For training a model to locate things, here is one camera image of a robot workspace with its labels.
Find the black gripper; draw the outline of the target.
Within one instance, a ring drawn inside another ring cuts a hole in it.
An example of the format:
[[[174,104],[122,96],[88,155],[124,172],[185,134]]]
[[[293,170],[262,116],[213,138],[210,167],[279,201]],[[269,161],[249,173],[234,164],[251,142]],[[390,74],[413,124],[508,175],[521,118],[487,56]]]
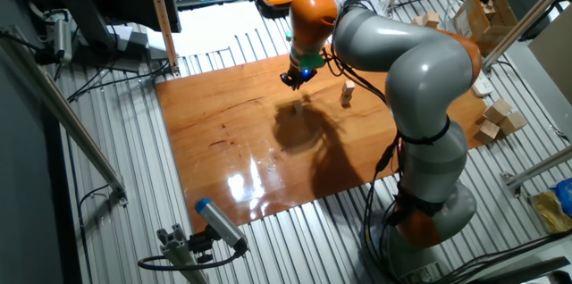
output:
[[[298,83],[298,90],[305,88],[307,82],[310,81],[317,74],[316,69],[311,68],[290,68],[287,72],[280,75],[281,81],[292,90],[296,89],[296,84]]]

